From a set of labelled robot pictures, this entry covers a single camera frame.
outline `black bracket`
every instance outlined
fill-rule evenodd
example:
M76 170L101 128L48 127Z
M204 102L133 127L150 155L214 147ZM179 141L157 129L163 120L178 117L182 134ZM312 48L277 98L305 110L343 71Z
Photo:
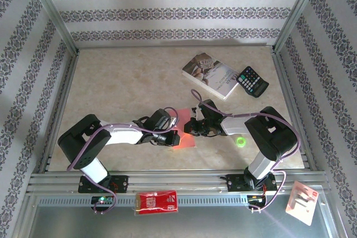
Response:
M128 189L128 176L111 176L110 181L108 183L108 189L113 191L114 193L126 193ZM90 183L85 176L80 177L79 193L105 193L109 195L108 192L95 187L92 183Z
M228 192L251 192L252 189L247 185L244 180L244 174L228 174L225 177L221 177L226 180ZM270 173L264 181L267 191L278 190L275 176Z

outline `striped wallpaper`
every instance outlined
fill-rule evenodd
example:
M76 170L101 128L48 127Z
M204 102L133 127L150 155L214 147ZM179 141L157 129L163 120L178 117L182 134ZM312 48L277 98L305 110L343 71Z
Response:
M280 52L308 142L357 237L357 0L310 0Z
M40 0L0 0L0 237L11 237L71 55Z
M296 0L53 0L76 45L274 44Z

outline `wire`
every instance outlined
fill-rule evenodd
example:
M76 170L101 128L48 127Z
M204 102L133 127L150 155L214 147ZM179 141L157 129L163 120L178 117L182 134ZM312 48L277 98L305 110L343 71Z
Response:
M296 143L296 147L295 149L290 152L290 153L287 153L287 154L284 154L281 158L280 158L280 161L276 162L272 168L271 168L271 172L273 174L275 173L283 173L284 175L284 178L278 188L278 190L276 191L276 193L273 195L272 199L266 203L262 208L256 206L256 205L250 205L251 207L254 207L256 208L256 210L253 210L252 209L252 212L253 211L261 211L261 210L264 210L266 209L268 206L270 206L270 204L275 200L275 198L277 197L277 195L279 194L281 188L283 187L284 183L285 183L285 180L286 180L286 172L283 171L283 170L279 170L279 171L275 171L274 168L279 164L279 162L281 162L283 159L289 157L289 156L292 156L294 153L296 153L299 149L300 149L300 146L301 146L301 138L300 138L300 135L298 134L297 130L291 125L289 124L288 122L286 122L285 120L277 117L277 116L274 116L274 115L271 115L271 114L265 114L265 113L250 113L250 114L226 114L226 113L223 113L222 111L218 110L218 109L215 109L213 108L212 106L208 105L207 103L203 102L202 100L202 96L201 94L195 90L195 89L191 89L191 93L192 95L204 106L206 106L207 108L223 115L223 116L227 116L227 117L233 117L233 118L244 118L244 117L251 117L251 116L257 116L257 115L260 115L260 116L264 116L264 117L269 117L269 118L272 118L276 121L279 121L280 123L286 125L287 127L289 127L291 129L291 131L293 131L294 135L296 136L296 139L297 139L297 143Z
M175 117L175 123L163 130L163 131L152 131L152 130L148 130L148 129L145 129L145 128L140 128L140 127L135 127L134 125L130 125L130 124L108 124L108 125L104 125L100 128L98 128L90 137L89 139L86 141L86 143L84 144L84 146L82 147L82 149L80 150L80 152L78 153L77 157L72 161L72 163L67 167L67 172L68 171L71 171L73 169L73 167L77 164L77 162L79 161L79 159L81 158L81 156L83 155L83 153L85 152L85 150L87 149L88 145L91 143L91 141L95 138L96 135L98 135L98 133L100 131L102 131L103 129L107 130L107 129L111 129L111 128L116 128L116 127L126 127L126 128L132 128L132 129L136 129L136 130L139 130L139 131L144 131L144 132L148 132L148 133L152 133L152 134L163 134L163 133L166 133L166 132L169 132L171 131L174 127L176 127L177 123L179 122L179 113L177 112L177 110L173 107L166 107L164 108L164 110L167 110L167 109L170 109L170 110L173 110L173 112L175 113L176 117ZM94 182L89 176L86 176L86 178L88 179L88 181L90 183L92 183L94 186L102 189L103 191L106 191L110 194L113 195L113 202L112 202L112 205L110 207L108 207L106 210L104 211L101 211L100 213L101 214L105 214L105 213L108 213L110 210L112 210L115 206L115 204L117 203L117 195L111 191L110 189L107 189L105 187L103 187L102 185L99 185L98 183ZM94 207L93 207L93 210L95 213L97 213L97 204L98 203L95 203L94 204Z

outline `book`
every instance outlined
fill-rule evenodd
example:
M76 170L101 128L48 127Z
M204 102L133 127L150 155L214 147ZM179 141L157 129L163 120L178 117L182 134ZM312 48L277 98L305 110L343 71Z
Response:
M238 86L238 73L206 53L196 55L182 74L215 96L226 100Z

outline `calculator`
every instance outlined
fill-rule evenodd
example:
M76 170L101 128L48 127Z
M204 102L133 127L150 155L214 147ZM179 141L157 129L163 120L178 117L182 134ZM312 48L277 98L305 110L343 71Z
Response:
M248 95L255 98L262 95L269 85L269 83L264 81L250 66L240 73L237 77L237 81Z

